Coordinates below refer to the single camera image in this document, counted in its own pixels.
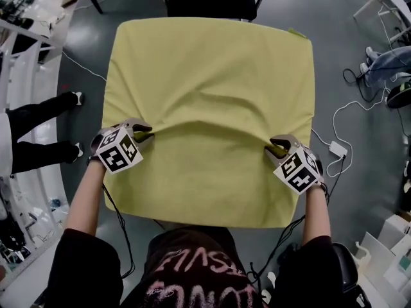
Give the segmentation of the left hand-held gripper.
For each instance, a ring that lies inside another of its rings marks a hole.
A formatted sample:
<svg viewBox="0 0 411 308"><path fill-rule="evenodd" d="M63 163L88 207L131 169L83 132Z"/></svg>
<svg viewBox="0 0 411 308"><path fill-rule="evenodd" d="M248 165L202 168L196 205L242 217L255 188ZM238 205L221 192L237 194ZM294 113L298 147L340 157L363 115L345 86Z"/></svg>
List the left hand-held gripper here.
<svg viewBox="0 0 411 308"><path fill-rule="evenodd" d="M143 161L136 143L154 140L155 134L148 133L152 127L138 118L126 119L123 125L102 129L91 142L93 157L96 157L110 174L130 169ZM140 135L131 133L144 132Z"/></svg>

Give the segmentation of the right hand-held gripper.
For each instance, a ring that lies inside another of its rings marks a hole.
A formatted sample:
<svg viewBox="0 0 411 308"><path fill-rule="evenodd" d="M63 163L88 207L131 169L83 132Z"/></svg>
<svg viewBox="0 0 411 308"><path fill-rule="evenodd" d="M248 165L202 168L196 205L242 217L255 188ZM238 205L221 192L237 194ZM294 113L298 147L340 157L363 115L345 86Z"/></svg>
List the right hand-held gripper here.
<svg viewBox="0 0 411 308"><path fill-rule="evenodd" d="M266 146L265 153L274 165L279 165L273 172L282 183L296 194L306 192L312 185L319 183L323 175L320 160L293 135L276 135L270 142L277 146ZM297 148L288 156L283 148Z"/></svg>

